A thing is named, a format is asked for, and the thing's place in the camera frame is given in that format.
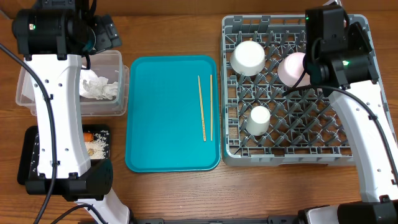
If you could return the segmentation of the pile of rice and peanuts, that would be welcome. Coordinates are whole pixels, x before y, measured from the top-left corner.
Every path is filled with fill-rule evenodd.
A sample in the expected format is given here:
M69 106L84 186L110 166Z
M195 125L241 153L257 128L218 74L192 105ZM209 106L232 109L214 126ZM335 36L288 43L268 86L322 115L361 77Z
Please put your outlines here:
M89 135L93 137L93 140L87 142L81 130L75 133L66 130L56 134L57 160L59 161L57 178L66 178L72 172L82 175L91 167L91 161L109 157L109 132L102 130L98 133L89 133ZM35 170L40 174L45 174L46 178L51 178L54 163L52 144L45 139L36 139L34 154L38 156L37 159L33 159L37 163Z

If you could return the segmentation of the pink bowl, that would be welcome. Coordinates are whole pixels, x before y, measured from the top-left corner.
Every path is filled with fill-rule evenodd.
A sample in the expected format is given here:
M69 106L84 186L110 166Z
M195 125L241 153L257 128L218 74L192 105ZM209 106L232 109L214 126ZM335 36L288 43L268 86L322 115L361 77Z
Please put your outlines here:
M305 54L301 52L292 53L287 56L278 66L277 74L279 80L288 87L293 87L304 71L303 59Z

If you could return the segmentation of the white cup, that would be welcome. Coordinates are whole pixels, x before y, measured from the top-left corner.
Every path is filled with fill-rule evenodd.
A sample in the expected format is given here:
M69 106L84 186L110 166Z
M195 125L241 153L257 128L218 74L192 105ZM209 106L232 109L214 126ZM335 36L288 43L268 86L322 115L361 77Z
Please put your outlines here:
M246 131L249 134L260 136L265 134L269 129L271 113L264 106L254 107L247 119Z

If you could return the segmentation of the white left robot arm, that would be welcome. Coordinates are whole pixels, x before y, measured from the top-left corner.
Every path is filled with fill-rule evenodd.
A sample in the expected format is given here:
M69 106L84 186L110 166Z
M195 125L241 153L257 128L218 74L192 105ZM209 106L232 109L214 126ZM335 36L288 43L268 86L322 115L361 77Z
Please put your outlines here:
M30 74L39 134L25 189L46 199L60 195L98 223L131 223L112 188L111 161L92 160L83 137L80 73L92 55L121 45L110 16L95 11L95 1L37 1L12 23L14 59Z

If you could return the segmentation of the white bowl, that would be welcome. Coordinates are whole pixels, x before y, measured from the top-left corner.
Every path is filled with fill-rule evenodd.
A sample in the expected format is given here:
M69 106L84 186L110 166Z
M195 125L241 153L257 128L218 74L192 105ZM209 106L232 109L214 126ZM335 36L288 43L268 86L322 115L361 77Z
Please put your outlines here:
M265 67L265 62L265 50L252 40L237 45L230 57L232 69L240 75L249 77L260 73Z

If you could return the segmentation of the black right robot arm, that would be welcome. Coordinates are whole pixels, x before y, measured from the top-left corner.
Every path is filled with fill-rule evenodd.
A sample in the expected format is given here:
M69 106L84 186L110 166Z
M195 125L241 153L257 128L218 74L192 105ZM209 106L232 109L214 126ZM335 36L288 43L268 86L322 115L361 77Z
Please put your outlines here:
M397 143L367 28L339 5L305 12L305 69L337 113L351 149L361 199L304 211L307 223L396 223Z

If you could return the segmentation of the orange carrot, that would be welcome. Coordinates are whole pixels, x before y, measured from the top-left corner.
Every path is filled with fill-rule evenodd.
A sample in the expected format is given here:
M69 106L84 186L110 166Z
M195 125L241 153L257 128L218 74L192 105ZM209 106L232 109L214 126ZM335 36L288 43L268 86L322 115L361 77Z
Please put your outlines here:
M94 141L94 134L93 133L83 133L84 142L92 142Z

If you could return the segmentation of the aluminium foil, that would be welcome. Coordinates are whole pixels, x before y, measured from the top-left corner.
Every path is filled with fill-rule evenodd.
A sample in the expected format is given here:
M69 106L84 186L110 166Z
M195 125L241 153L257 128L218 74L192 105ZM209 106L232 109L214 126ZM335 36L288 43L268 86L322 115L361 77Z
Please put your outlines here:
M118 94L118 82L105 84L100 88L99 98L101 100L112 100Z

